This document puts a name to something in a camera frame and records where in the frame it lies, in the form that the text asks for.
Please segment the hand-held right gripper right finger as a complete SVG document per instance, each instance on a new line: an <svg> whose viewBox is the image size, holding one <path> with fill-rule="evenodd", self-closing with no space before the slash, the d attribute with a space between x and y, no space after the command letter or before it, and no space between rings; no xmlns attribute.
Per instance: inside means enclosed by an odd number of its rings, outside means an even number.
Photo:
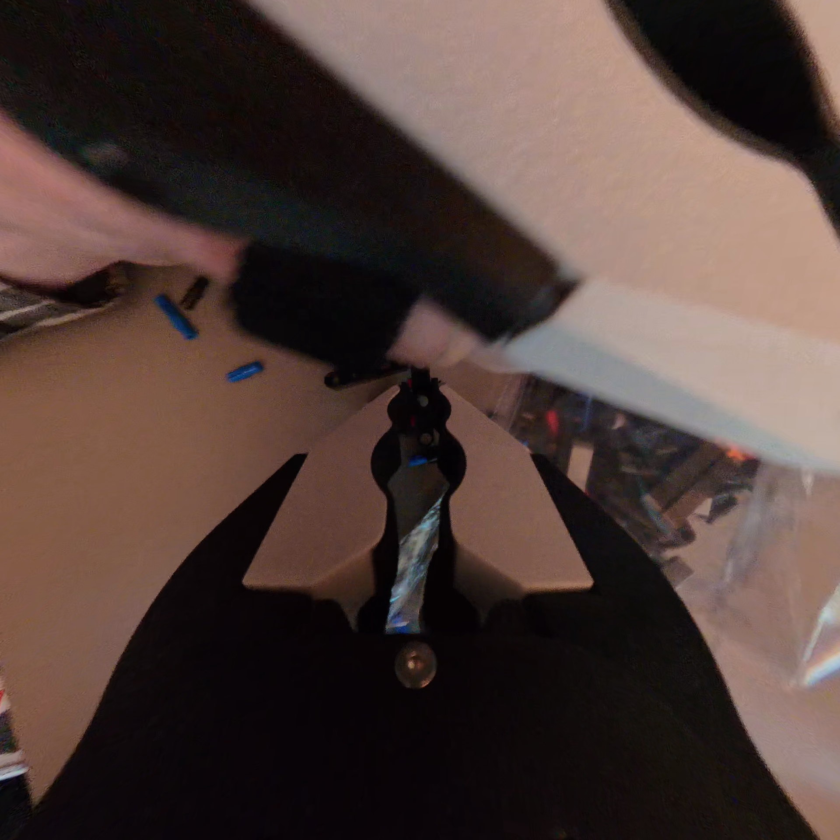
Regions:
<svg viewBox="0 0 840 840"><path fill-rule="evenodd" d="M423 387L423 414L449 483L424 628L471 632L502 602L588 592L592 576L528 448L446 385Z"/></svg>

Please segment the clear bag of toy bricks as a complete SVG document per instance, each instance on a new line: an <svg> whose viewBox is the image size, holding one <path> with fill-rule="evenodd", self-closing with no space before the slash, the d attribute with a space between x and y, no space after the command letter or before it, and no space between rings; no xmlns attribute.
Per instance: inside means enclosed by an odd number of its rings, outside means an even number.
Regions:
<svg viewBox="0 0 840 840"><path fill-rule="evenodd" d="M543 455L709 621L804 690L838 677L838 478L764 464L517 376L490 418Z"/></svg>

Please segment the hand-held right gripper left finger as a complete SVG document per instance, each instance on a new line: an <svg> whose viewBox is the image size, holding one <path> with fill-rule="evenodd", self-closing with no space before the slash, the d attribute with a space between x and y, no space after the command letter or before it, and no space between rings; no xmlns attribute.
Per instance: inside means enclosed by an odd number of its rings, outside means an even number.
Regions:
<svg viewBox="0 0 840 840"><path fill-rule="evenodd" d="M387 516L371 457L397 393L392 386L314 445L245 573L247 589L334 601L356 627L375 592L372 554Z"/></svg>

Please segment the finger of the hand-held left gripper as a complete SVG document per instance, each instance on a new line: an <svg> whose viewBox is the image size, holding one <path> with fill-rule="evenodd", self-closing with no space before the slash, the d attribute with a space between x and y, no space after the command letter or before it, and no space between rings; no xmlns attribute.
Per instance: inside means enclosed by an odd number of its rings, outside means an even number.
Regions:
<svg viewBox="0 0 840 840"><path fill-rule="evenodd" d="M675 98L711 130L798 172L839 229L838 2L606 6Z"/></svg>
<svg viewBox="0 0 840 840"><path fill-rule="evenodd" d="M604 2L253 2L585 278L511 362L838 472L838 237L803 174L723 136Z"/></svg>

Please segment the person's left forearm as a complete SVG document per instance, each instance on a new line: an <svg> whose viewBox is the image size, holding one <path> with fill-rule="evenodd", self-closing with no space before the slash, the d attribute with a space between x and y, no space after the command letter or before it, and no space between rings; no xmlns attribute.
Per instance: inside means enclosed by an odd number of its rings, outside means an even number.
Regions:
<svg viewBox="0 0 840 840"><path fill-rule="evenodd" d="M1 279L1 341L86 319L113 308L130 286L126 267L112 264L62 288Z"/></svg>

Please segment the person's left hand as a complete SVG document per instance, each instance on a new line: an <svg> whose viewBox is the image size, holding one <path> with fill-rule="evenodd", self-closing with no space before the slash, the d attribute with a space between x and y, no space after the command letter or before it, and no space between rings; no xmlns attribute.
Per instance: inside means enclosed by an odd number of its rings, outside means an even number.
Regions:
<svg viewBox="0 0 840 840"><path fill-rule="evenodd" d="M2 112L1 274L13 283L62 288L122 263L184 267L229 285L249 244L111 189Z"/></svg>

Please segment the printed booklet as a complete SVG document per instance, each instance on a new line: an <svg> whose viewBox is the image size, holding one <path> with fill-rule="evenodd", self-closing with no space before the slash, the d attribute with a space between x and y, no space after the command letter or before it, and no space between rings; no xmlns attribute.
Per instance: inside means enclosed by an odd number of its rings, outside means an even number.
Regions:
<svg viewBox="0 0 840 840"><path fill-rule="evenodd" d="M12 704L7 693L4 672L1 671L1 782L25 776L28 762L18 740Z"/></svg>

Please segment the grey desk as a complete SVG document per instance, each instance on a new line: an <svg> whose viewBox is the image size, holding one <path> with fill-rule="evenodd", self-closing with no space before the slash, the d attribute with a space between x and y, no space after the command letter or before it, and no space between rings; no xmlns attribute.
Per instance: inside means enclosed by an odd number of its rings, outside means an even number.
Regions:
<svg viewBox="0 0 840 840"><path fill-rule="evenodd" d="M786 779L823 756L751 739L655 563L543 456L593 579L471 632L386 629L397 435L374 594L243 584L314 445L392 387L235 325L214 283L185 340L140 284L2 344L2 667L37 803L17 838L838 838ZM239 383L226 373L260 361Z"/></svg>

